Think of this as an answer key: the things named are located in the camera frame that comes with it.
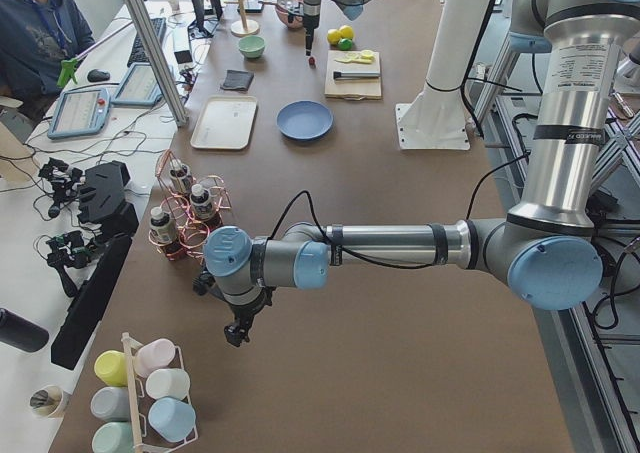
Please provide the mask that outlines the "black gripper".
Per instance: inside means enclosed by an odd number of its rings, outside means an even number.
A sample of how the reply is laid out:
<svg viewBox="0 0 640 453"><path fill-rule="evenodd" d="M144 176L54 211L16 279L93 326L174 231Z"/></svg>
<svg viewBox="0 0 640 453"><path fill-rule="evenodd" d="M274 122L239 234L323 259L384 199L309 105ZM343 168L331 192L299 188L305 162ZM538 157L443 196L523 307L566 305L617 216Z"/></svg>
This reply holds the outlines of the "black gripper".
<svg viewBox="0 0 640 453"><path fill-rule="evenodd" d="M246 305L231 305L234 321L224 327L226 341L234 347L240 347L243 342L249 343L249 331L255 316L266 306L272 305L273 289L264 287L259 289L257 297Z"/></svg>
<svg viewBox="0 0 640 453"><path fill-rule="evenodd" d="M303 27L305 29L305 54L312 56L315 31L320 21L320 4L303 4Z"/></svg>

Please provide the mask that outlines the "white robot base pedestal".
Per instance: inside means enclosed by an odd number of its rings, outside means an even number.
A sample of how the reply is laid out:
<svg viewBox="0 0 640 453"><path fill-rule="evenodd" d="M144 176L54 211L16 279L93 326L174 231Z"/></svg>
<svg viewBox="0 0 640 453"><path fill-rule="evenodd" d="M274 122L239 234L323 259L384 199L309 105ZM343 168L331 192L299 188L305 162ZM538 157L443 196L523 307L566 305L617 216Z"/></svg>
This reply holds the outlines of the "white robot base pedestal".
<svg viewBox="0 0 640 453"><path fill-rule="evenodd" d="M396 106L401 149L470 148L461 93L485 16L492 12L494 3L495 0L445 0L424 88L412 103Z"/></svg>

